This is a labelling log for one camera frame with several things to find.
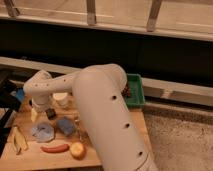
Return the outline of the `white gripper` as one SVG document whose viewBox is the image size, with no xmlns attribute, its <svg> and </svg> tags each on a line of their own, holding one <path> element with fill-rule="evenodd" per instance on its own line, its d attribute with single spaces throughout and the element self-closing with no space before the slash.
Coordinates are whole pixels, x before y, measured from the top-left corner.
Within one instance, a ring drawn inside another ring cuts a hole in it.
<svg viewBox="0 0 213 171">
<path fill-rule="evenodd" d="M 46 102 L 44 104 L 38 104 L 35 100 L 32 100 L 32 109 L 31 109 L 31 121 L 35 122 L 38 117 L 38 113 L 45 112 L 51 107 L 50 102 Z"/>
</svg>

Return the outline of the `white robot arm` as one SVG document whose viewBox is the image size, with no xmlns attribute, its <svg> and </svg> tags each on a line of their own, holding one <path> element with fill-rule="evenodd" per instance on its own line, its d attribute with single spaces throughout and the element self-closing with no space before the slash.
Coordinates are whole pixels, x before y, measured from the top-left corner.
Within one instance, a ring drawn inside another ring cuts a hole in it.
<svg viewBox="0 0 213 171">
<path fill-rule="evenodd" d="M 44 111 L 52 93 L 70 92 L 105 171 L 158 171 L 122 97 L 127 75 L 117 64 L 93 65 L 56 78 L 41 70 L 24 84 Z"/>
</svg>

